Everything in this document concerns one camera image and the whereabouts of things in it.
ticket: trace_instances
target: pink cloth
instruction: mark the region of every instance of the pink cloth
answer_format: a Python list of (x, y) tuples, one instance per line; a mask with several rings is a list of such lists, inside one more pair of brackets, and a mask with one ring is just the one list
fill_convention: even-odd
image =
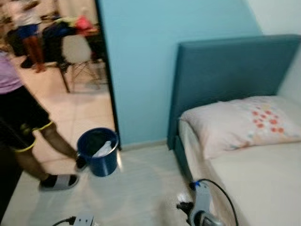
[(84, 15), (81, 15), (77, 19), (75, 26), (78, 30), (81, 31), (85, 31), (93, 28), (92, 23)]
[(21, 86), (23, 83), (7, 54), (0, 51), (0, 95), (10, 93)]

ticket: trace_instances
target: blue bucket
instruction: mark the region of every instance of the blue bucket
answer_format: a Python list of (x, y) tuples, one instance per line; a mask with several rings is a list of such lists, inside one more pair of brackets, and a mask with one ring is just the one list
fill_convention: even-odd
[[(106, 141), (111, 141), (112, 150), (105, 156), (92, 157)], [(98, 177), (105, 177), (114, 172), (117, 167), (117, 134), (107, 128), (88, 130), (79, 138), (77, 148), (90, 166), (91, 171)]]

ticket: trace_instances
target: upholstered headboard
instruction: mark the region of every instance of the upholstered headboard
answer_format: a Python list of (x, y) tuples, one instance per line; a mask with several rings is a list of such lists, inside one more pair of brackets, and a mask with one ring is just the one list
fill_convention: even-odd
[(274, 35), (181, 43), (178, 52), (168, 146), (178, 118), (193, 107), (277, 93), (298, 49), (299, 35)]

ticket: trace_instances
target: bare leg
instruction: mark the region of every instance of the bare leg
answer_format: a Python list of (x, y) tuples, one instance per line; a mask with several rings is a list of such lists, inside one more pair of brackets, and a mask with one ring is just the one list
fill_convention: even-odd
[(32, 63), (36, 64), (37, 63), (37, 58), (36, 58), (36, 55), (33, 52), (33, 49), (31, 47), (31, 39), (30, 39), (30, 37), (26, 38), (26, 39), (23, 39), (23, 44), (25, 45), (25, 48), (27, 50), (27, 53), (29, 54), (29, 58), (32, 60)]
[(41, 164), (33, 156), (32, 148), (24, 152), (15, 153), (15, 157), (19, 165), (33, 177), (41, 181), (48, 178), (49, 174), (44, 171)]
[(41, 134), (48, 141), (48, 143), (58, 152), (65, 154), (75, 160), (77, 159), (76, 151), (57, 132), (56, 125), (54, 123), (41, 130)]
[(45, 65), (44, 65), (44, 57), (43, 57), (43, 51), (40, 44), (40, 41), (37, 36), (33, 35), (29, 37), (30, 39), (30, 46), (32, 48), (32, 51), (37, 59), (37, 73), (46, 71)]

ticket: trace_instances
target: white bed sheet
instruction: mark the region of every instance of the white bed sheet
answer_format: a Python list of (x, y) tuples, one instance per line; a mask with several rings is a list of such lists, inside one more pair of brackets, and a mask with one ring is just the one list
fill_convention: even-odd
[[(301, 125), (301, 108), (284, 98), (275, 102)], [(232, 198), (242, 226), (301, 225), (301, 143), (250, 147), (205, 161), (188, 123), (180, 121), (180, 137), (194, 179), (210, 178)], [(212, 189), (214, 208), (229, 226), (230, 206)]]

